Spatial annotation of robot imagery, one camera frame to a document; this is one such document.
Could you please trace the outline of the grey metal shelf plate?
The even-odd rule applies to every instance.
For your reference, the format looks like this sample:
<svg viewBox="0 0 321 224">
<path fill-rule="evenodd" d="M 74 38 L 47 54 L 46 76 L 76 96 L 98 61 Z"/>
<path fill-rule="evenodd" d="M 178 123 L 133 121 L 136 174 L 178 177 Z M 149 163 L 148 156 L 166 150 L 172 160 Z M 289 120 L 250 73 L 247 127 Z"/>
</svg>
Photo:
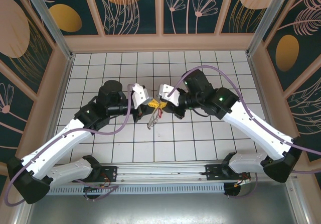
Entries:
<svg viewBox="0 0 321 224">
<path fill-rule="evenodd" d="M 257 191 L 244 199 L 214 194 L 47 196 L 27 224 L 297 224 L 284 193 Z"/>
</svg>

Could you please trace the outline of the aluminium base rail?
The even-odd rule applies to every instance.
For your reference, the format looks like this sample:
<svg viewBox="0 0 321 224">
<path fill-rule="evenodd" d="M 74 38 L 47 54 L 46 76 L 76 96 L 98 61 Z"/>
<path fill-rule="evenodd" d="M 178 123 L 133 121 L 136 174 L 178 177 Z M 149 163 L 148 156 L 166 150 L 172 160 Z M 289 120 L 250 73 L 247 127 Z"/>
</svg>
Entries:
<svg viewBox="0 0 321 224">
<path fill-rule="evenodd" d="M 119 184 L 173 184 L 206 182 L 202 173 L 209 164 L 219 165 L 221 161 L 104 163 L 102 166 L 117 167 L 116 183 Z"/>
</svg>

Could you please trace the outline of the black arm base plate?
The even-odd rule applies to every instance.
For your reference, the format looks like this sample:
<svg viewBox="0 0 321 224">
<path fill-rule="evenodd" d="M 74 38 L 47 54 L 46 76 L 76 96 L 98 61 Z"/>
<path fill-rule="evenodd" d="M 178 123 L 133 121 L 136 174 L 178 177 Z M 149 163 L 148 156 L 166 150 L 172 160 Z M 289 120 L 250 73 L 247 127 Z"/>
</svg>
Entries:
<svg viewBox="0 0 321 224">
<path fill-rule="evenodd" d="M 99 175 L 99 182 L 116 182 L 117 179 L 117 166 L 102 166 Z"/>
<path fill-rule="evenodd" d="M 205 176 L 208 181 L 225 180 L 222 166 L 220 164 L 208 164 L 205 166 Z"/>
</svg>

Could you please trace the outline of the aluminium corner post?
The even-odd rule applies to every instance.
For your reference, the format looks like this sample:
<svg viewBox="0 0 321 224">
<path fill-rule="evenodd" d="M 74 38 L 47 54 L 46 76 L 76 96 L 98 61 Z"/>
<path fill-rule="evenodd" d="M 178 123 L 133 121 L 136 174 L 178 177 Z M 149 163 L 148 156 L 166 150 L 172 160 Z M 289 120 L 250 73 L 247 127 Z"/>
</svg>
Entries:
<svg viewBox="0 0 321 224">
<path fill-rule="evenodd" d="M 277 15 L 283 0 L 271 0 L 271 3 L 267 7 L 254 35 L 247 49 L 247 57 L 252 57 L 255 53 L 257 47 L 261 43 L 265 33 L 267 32 L 269 26 L 272 24 L 273 19 Z"/>
<path fill-rule="evenodd" d="M 63 52 L 65 57 L 70 60 L 72 58 L 72 52 L 70 51 L 64 36 L 62 35 L 60 29 L 58 28 L 55 20 L 53 19 L 47 5 L 43 0 L 31 0 L 37 12 L 40 14 L 44 20 L 45 25 L 48 27 L 51 35 L 58 44 L 60 50 Z"/>
</svg>

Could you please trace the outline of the aluminium side frame rail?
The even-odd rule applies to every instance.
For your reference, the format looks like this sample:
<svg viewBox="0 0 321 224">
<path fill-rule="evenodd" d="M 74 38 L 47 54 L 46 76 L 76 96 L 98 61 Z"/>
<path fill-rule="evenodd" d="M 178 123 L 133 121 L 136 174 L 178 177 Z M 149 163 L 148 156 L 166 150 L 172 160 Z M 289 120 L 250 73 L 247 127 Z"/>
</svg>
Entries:
<svg viewBox="0 0 321 224">
<path fill-rule="evenodd" d="M 296 176 L 290 176 L 288 178 L 286 182 L 286 189 L 294 212 L 296 223 L 310 224 L 307 205 Z"/>
<path fill-rule="evenodd" d="M 31 208 L 32 204 L 26 202 L 16 206 L 11 224 L 27 224 Z"/>
</svg>

